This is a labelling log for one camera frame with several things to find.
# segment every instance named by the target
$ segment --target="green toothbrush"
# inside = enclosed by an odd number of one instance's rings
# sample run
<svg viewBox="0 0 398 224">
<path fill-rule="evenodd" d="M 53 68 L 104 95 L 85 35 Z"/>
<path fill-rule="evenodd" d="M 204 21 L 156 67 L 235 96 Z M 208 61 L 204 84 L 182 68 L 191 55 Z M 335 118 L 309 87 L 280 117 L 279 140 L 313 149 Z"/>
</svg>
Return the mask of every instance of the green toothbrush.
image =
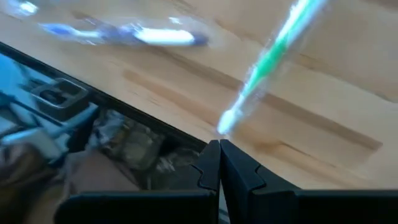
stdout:
<svg viewBox="0 0 398 224">
<path fill-rule="evenodd" d="M 290 16 L 279 32 L 272 47 L 260 57 L 256 67 L 239 93 L 234 105 L 223 113 L 217 126 L 220 134 L 228 134 L 235 124 L 243 117 L 242 105 L 249 95 L 259 86 L 260 82 L 270 76 L 285 53 L 303 30 L 309 25 L 317 12 L 326 4 L 327 0 L 299 0 L 292 8 Z"/>
</svg>

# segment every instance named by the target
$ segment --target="wooden table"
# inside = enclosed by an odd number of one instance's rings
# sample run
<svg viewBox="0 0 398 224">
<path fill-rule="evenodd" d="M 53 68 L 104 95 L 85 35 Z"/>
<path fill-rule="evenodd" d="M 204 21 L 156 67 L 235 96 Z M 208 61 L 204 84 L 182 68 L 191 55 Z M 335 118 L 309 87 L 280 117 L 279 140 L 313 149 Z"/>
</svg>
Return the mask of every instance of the wooden table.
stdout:
<svg viewBox="0 0 398 224">
<path fill-rule="evenodd" d="M 215 41 L 195 49 L 80 45 L 38 29 L 34 21 L 55 22 L 51 13 L 20 20 L 0 12 L 0 42 L 209 141 L 292 1 L 95 2 L 71 8 L 111 22 L 115 14 L 195 15 Z M 306 189 L 398 187 L 397 26 L 396 8 L 333 1 L 233 142 Z"/>
</svg>

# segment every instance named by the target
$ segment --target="wooden surface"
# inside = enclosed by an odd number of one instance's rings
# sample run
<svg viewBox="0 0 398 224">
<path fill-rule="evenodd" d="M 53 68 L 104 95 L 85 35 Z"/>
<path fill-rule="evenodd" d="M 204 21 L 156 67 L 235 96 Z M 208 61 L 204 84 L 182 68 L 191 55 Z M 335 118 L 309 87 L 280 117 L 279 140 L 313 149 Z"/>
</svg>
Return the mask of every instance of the wooden surface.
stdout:
<svg viewBox="0 0 398 224">
<path fill-rule="evenodd" d="M 115 14 L 194 15 L 213 42 L 195 49 L 61 42 L 33 23 L 70 20 L 51 11 L 29 21 L 0 13 L 0 41 L 209 141 L 292 1 L 95 2 L 68 7 L 113 24 Z M 332 1 L 233 142 L 306 189 L 398 187 L 397 12 L 371 0 Z"/>
</svg>

